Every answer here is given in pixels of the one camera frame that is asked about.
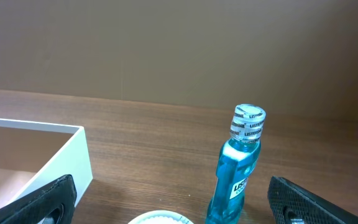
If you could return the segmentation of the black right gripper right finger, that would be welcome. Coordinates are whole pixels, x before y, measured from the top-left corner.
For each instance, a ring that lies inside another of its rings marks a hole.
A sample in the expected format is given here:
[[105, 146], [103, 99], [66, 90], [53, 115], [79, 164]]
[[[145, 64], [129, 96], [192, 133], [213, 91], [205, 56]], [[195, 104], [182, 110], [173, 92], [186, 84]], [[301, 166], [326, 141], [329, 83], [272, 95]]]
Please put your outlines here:
[[273, 176], [267, 192], [277, 224], [358, 224], [358, 216], [296, 185]]

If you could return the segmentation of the blue mouthwash bottle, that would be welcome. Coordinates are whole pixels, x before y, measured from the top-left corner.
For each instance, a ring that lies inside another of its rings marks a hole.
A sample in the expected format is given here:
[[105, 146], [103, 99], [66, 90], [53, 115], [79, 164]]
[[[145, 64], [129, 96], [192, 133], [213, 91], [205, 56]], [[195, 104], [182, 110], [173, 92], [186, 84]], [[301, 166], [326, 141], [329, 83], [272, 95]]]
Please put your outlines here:
[[255, 105], [235, 107], [230, 138], [223, 144], [216, 167], [217, 183], [209, 203], [206, 223], [237, 223], [247, 181], [261, 151], [260, 137], [266, 112]]

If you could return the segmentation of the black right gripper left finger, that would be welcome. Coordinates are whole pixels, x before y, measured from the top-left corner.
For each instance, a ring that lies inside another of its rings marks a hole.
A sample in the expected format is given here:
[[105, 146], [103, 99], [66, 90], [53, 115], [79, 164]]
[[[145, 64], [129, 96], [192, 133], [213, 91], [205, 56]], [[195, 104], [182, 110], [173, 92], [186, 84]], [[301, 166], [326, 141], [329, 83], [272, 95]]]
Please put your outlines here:
[[76, 198], [72, 175], [63, 175], [0, 208], [0, 224], [70, 224]]

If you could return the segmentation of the white cardboard box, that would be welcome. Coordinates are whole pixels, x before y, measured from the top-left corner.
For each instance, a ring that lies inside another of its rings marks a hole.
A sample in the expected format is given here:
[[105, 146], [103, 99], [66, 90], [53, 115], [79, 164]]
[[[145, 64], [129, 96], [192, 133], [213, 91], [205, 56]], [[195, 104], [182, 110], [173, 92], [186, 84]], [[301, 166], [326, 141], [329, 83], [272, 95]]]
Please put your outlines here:
[[81, 200], [93, 179], [84, 127], [0, 118], [0, 208], [65, 174]]

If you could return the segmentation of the round white cotton-swab tub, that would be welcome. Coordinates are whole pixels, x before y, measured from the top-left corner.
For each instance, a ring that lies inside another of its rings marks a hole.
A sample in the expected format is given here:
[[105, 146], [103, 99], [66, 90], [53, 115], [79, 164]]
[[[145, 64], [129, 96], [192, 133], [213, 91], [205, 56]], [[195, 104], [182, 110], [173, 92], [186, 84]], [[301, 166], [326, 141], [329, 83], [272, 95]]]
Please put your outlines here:
[[193, 222], [176, 212], [154, 210], [135, 217], [128, 224], [193, 224]]

